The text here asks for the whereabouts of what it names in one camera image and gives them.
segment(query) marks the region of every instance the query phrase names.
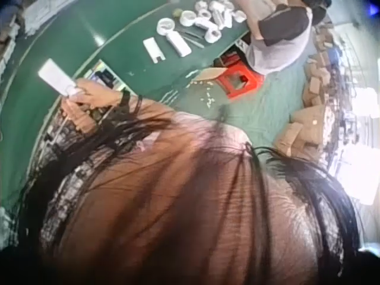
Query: stack of cardboard boxes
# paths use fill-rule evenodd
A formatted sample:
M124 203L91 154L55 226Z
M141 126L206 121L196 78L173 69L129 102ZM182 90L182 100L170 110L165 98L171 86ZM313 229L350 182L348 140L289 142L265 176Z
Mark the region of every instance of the stack of cardboard boxes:
M318 50L305 64L305 83L302 100L304 109L291 116L289 123L275 142L275 147L286 156L297 157L317 163L323 151L324 119L329 100L331 74L328 49L334 39L329 29L331 23L318 28L314 38Z

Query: white rectangular part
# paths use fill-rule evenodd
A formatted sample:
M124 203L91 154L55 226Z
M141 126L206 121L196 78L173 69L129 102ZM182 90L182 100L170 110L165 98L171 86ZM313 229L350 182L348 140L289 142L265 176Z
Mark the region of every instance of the white rectangular part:
M218 30L218 26L211 22L210 20L203 18L203 17L198 17L195 19L195 25L201 29L204 30Z
M164 61L166 59L161 49L159 48L156 40L153 37L144 40L143 43L155 64L159 62L159 58L161 59L161 61Z
M177 31L171 31L166 35L166 38L182 58L191 53L191 48Z
M222 12L214 10L212 12L214 22L217 24L218 29L222 30L224 28L224 18Z
M224 15L224 26L227 28L232 28L232 14L231 11L225 10L223 12Z
M74 80L64 73L51 58L41 67L38 75L63 96L72 96L80 91L79 88L76 88Z

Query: floor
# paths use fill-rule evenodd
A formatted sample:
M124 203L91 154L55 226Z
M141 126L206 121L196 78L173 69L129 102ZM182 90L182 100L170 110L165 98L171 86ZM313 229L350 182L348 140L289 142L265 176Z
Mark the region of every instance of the floor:
M214 119L221 105L229 105L228 124L243 129L253 145L272 146L277 134L288 123L289 115L303 107L301 94L306 80L303 64L314 51L313 43L309 42L303 55L292 66L270 74L254 94L246 94L231 102L217 83L191 84L173 107ZM215 100L210 108L207 107L207 92Z

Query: white card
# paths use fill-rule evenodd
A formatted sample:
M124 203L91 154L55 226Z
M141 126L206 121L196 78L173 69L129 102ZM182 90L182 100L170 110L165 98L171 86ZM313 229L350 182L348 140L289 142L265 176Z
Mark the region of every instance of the white card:
M81 91L76 88L75 82L51 58L41 67L38 75L63 96L72 96Z

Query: white tube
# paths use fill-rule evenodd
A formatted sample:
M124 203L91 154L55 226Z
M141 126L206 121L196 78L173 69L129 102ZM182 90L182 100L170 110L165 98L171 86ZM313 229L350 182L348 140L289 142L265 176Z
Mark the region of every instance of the white tube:
M224 18L219 10L213 11L213 19L214 22L217 24L219 30L224 29Z
M205 1L198 1L197 3L195 3L195 10L198 12L201 10L207 10L207 8L208 4Z
M196 18L197 18L197 15L193 11L184 11L180 15L179 22L185 27L190 27L194 25Z
M233 10L235 10L235 6L230 1L223 1L223 5L226 7L226 10L228 10L230 12L232 12Z
M217 2L217 1L211 1L208 7L210 8L211 11L217 10L217 11L223 12L224 9L226 9L226 7L222 3Z
M231 11L225 10L223 12L224 15L224 26L227 28L232 28L232 15Z
M235 12L232 12L232 16L235 19L235 21L238 23L242 23L245 20L247 20L247 15L241 10L237 10Z
M191 48L177 31L171 31L166 39L173 45L181 58L191 53Z
M162 18L157 23L157 32L161 36L166 36L168 32L173 31L175 28L175 22L170 18Z
M208 43L215 43L221 38L221 32L219 30L208 30L204 39Z
M204 30L217 30L218 26L206 18L198 17L195 20L195 25Z
M206 9L202 9L198 12L198 16L210 20L212 18L211 12Z

